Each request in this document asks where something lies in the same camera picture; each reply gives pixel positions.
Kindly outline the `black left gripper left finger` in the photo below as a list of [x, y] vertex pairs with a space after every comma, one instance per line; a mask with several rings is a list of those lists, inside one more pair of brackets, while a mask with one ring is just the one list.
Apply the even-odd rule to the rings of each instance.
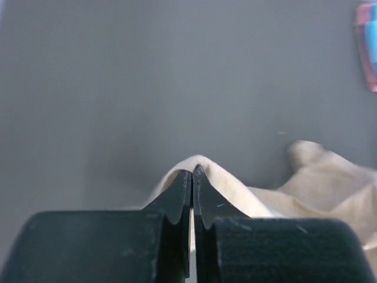
[[192, 175], [140, 210], [50, 211], [31, 216], [2, 282], [184, 282], [190, 275]]

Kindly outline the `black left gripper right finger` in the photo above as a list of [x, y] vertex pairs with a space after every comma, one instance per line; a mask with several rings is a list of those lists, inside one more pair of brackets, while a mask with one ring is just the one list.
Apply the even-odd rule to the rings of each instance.
[[326, 218], [250, 218], [192, 175], [198, 282], [375, 282], [355, 233]]

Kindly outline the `beige t shirt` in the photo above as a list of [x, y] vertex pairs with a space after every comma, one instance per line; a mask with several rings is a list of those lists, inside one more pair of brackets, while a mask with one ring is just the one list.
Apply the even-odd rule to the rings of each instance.
[[[293, 176], [276, 190], [245, 186], [204, 156], [193, 156], [173, 167], [155, 188], [150, 204], [177, 174], [193, 175], [201, 166], [210, 184], [250, 218], [326, 218], [346, 223], [355, 233], [376, 281], [376, 171], [358, 166], [311, 141], [290, 147]], [[190, 205], [190, 250], [196, 251], [193, 204]]]

